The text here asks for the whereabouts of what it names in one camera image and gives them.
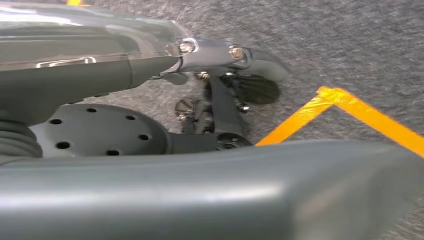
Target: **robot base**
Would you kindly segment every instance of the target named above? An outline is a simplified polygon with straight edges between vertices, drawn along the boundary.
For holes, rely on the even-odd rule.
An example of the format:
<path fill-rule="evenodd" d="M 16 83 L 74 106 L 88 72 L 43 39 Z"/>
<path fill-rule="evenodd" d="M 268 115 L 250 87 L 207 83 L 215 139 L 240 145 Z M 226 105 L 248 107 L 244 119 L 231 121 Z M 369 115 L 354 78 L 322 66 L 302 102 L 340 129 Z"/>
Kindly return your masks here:
<path fill-rule="evenodd" d="M 236 133 L 170 133 L 142 113 L 102 104 L 62 106 L 30 129 L 44 157 L 203 153 L 252 145 Z"/>

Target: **yellow tape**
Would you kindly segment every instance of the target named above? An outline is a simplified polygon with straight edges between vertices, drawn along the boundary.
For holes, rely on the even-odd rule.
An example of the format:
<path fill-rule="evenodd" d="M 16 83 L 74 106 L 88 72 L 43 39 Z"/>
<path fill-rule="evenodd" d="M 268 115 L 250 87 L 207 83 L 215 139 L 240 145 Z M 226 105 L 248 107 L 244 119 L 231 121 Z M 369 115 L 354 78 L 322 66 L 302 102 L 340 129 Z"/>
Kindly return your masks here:
<path fill-rule="evenodd" d="M 335 105 L 389 139 L 424 158 L 424 137 L 384 115 L 366 102 L 341 88 L 321 87 L 318 95 L 256 144 L 281 143 L 304 125 Z"/>
<path fill-rule="evenodd" d="M 69 5 L 69 6 L 89 6 L 88 4 L 84 4 L 84 0 L 67 0 L 66 5 Z"/>
<path fill-rule="evenodd" d="M 281 143 L 310 121 L 325 112 L 332 105 L 332 102 L 327 101 L 318 94 L 318 96 L 312 98 L 266 137 L 260 140 L 256 146 Z"/>

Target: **shiny plastic surface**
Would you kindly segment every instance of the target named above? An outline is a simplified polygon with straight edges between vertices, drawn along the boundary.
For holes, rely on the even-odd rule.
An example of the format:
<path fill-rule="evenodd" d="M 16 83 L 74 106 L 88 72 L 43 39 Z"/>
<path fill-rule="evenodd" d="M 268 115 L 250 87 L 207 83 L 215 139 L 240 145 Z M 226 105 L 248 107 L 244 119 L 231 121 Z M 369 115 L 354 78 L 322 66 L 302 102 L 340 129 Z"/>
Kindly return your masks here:
<path fill-rule="evenodd" d="M 421 157 L 361 141 L 10 161 L 2 240 L 372 240 L 424 190 Z"/>
<path fill-rule="evenodd" d="M 95 7 L 0 2 L 0 71 L 183 55 L 170 20 Z"/>

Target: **screw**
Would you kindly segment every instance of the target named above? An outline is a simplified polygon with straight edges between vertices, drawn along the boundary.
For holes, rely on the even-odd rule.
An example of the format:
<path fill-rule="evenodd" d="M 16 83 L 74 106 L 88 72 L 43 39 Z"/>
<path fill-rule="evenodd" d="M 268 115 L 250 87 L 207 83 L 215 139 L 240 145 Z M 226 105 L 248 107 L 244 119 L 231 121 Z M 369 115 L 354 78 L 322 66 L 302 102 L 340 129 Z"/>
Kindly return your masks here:
<path fill-rule="evenodd" d="M 246 114 L 247 112 L 249 112 L 250 109 L 251 108 L 247 105 L 242 105 L 238 107 L 238 110 L 243 114 Z"/>
<path fill-rule="evenodd" d="M 184 121 L 184 120 L 186 120 L 187 116 L 184 115 L 184 114 L 181 114 L 177 118 L 178 118 L 179 121 Z"/>
<path fill-rule="evenodd" d="M 197 77 L 201 80 L 207 80 L 209 78 L 209 74 L 205 71 L 202 71 L 199 74 L 197 74 Z"/>
<path fill-rule="evenodd" d="M 191 53 L 196 49 L 196 45 L 194 42 L 185 41 L 179 45 L 179 50 L 182 53 Z"/>
<path fill-rule="evenodd" d="M 245 53 L 243 52 L 243 48 L 237 45 L 230 46 L 228 53 L 231 55 L 231 57 L 234 60 L 242 59 L 245 56 Z"/>

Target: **gray plastic housing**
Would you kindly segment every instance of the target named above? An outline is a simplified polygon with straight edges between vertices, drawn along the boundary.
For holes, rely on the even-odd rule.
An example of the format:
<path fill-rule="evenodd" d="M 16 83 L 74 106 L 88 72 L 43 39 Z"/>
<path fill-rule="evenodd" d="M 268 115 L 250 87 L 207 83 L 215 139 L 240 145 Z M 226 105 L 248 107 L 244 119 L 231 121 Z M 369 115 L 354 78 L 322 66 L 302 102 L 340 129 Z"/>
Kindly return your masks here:
<path fill-rule="evenodd" d="M 32 126 L 63 104 L 135 88 L 174 66 L 186 37 L 168 20 L 0 2 L 0 119 Z"/>
<path fill-rule="evenodd" d="M 361 141 L 4 161 L 5 240 L 372 240 L 424 190 L 421 157 Z"/>

